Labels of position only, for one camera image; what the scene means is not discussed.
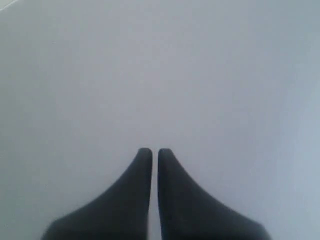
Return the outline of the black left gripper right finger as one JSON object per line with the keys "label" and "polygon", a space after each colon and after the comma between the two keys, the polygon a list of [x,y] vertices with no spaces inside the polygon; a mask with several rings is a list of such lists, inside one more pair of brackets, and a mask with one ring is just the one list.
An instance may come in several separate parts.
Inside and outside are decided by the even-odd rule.
{"label": "black left gripper right finger", "polygon": [[260,223],[234,211],[201,188],[173,151],[158,153],[158,206],[164,240],[269,240]]}

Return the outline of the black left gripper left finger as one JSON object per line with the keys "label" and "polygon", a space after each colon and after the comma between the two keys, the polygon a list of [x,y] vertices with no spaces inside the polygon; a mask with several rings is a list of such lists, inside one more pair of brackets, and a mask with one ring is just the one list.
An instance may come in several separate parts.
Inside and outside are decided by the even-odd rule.
{"label": "black left gripper left finger", "polygon": [[146,240],[153,154],[138,150],[123,175],[88,205],[55,220],[44,240]]}

